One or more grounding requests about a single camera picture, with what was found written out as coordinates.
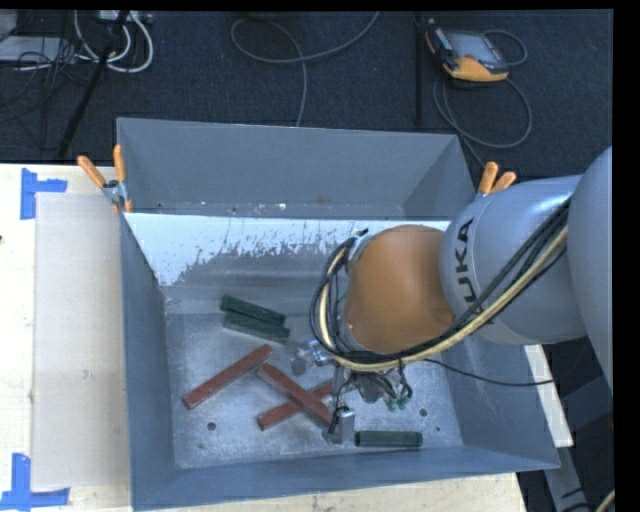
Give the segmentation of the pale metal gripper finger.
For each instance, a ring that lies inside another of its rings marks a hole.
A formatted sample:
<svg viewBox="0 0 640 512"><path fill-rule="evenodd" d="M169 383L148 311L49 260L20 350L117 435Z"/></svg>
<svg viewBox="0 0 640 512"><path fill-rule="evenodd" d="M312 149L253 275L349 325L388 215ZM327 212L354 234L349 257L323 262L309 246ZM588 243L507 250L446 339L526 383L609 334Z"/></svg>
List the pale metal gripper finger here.
<svg viewBox="0 0 640 512"><path fill-rule="evenodd" d="M355 436L355 412L347 407L337 407L323 438L330 445L353 444Z"/></svg>
<svg viewBox="0 0 640 512"><path fill-rule="evenodd" d="M311 368L323 367L332 362L332 355L317 340L297 345L290 360L294 375L303 375Z"/></svg>

